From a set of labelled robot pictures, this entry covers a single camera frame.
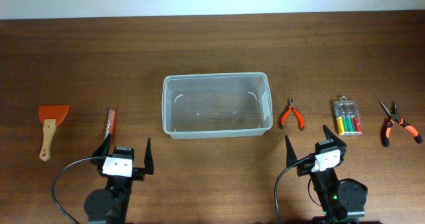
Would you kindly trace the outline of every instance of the wooden table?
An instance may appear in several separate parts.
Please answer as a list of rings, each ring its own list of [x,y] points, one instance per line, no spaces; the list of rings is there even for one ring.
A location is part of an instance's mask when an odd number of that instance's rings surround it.
[[[342,136],[348,151],[339,178],[369,188],[367,216],[423,223],[425,146],[395,126],[381,145],[386,115],[378,100],[425,134],[425,12],[302,13],[206,17],[128,17],[0,21],[0,222],[69,223],[50,196],[55,175],[102,143],[109,107],[117,110],[114,145],[135,148],[143,166],[152,139],[155,175],[133,184],[134,223],[275,223],[273,188],[286,163],[284,135],[299,158],[335,130],[330,100],[360,106],[363,135]],[[268,75],[274,126],[263,136],[172,140],[161,123],[163,79],[172,74]],[[294,115],[277,119],[289,97]],[[39,160],[39,104],[70,104],[49,161]],[[284,219],[323,215],[307,194],[308,177],[291,171],[280,184]],[[85,223],[86,196],[106,179],[90,164],[56,187],[64,208]]]

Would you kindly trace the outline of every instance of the orange-handled pliers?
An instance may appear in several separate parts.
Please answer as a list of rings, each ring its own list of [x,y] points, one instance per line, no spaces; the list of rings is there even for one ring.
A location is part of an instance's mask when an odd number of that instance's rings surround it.
[[[303,116],[301,116],[301,114],[298,112],[297,107],[295,106],[295,100],[293,98],[289,98],[288,102],[289,102],[289,105],[286,106],[286,108],[283,112],[283,115],[282,115],[282,119],[280,120],[280,128],[282,128],[282,129],[285,128],[285,120],[292,110],[292,111],[294,111],[294,114],[298,119],[298,128],[301,131],[304,131],[304,129],[305,129],[304,119],[303,119]]]
[[[395,103],[395,102],[393,103],[392,112],[390,112],[390,110],[388,110],[388,108],[386,108],[384,103],[380,102],[380,104],[384,108],[386,114],[388,115],[388,119],[385,120],[385,124],[382,127],[382,140],[384,142],[383,144],[384,144],[385,147],[390,146],[390,132],[391,132],[391,128],[392,128],[392,125],[394,124],[394,122],[397,122],[403,128],[406,128],[410,132],[410,134],[412,134],[414,140],[418,144],[422,143],[422,138],[420,137],[418,130],[416,130],[416,128],[414,128],[413,126],[408,124],[406,121],[404,121],[404,119],[400,118],[400,116],[398,116],[397,103]]]

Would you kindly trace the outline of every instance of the black cable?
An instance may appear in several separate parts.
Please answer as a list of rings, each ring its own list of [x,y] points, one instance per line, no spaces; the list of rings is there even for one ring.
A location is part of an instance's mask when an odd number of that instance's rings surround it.
[[[75,218],[73,218],[69,213],[67,213],[66,211],[65,211],[65,209],[63,209],[63,207],[59,204],[59,202],[58,202],[58,199],[56,198],[56,195],[54,194],[54,185],[56,184],[56,182],[58,181],[58,179],[59,179],[59,177],[62,175],[62,173],[64,173],[64,171],[65,170],[67,170],[69,167],[71,167],[71,166],[73,166],[73,165],[75,165],[75,164],[78,164],[78,163],[80,163],[80,162],[84,162],[84,161],[88,161],[88,160],[96,160],[96,159],[103,159],[103,157],[91,157],[91,158],[83,158],[83,159],[81,159],[81,160],[78,160],[78,161],[75,161],[75,162],[73,162],[73,163],[71,163],[71,164],[69,164],[69,165],[67,165],[64,169],[62,169],[59,173],[58,173],[58,175],[56,176],[56,178],[54,179],[54,181],[53,181],[53,184],[52,184],[52,198],[53,198],[53,201],[54,201],[54,203],[56,204],[56,205],[58,205],[58,207],[59,207],[59,210],[61,211],[61,212],[63,212],[69,219],[71,219],[71,221],[73,221],[75,224],[79,224],[79,222],[77,222],[77,220],[75,220]]]
[[[284,224],[284,221],[282,221],[282,216],[280,215],[280,212],[279,212],[279,203],[278,203],[278,185],[279,185],[279,181],[280,181],[280,179],[282,178],[282,176],[287,172],[287,171],[289,171],[291,168],[294,168],[294,167],[296,167],[296,166],[298,166],[298,165],[300,165],[302,162],[304,162],[304,161],[306,161],[306,160],[308,160],[310,157],[309,156],[307,156],[307,157],[305,157],[305,158],[303,158],[303,159],[301,159],[300,161],[298,161],[298,162],[296,162],[296,163],[294,163],[293,165],[291,165],[290,167],[287,167],[282,173],[280,173],[280,175],[279,175],[279,177],[277,178],[277,180],[276,180],[276,184],[274,184],[274,203],[275,203],[275,205],[276,205],[276,213],[278,214],[278,219],[279,219],[279,223],[280,224]]]
[[[313,200],[313,198],[312,198],[312,196],[311,196],[311,194],[310,194],[310,183],[311,183],[311,178],[310,178],[310,180],[308,180],[308,185],[307,185],[307,190],[308,190],[308,195],[310,196],[310,199],[316,204],[316,205],[318,205],[318,206],[320,206],[321,207],[321,205],[320,204],[318,204],[317,202],[315,202],[314,200]]]

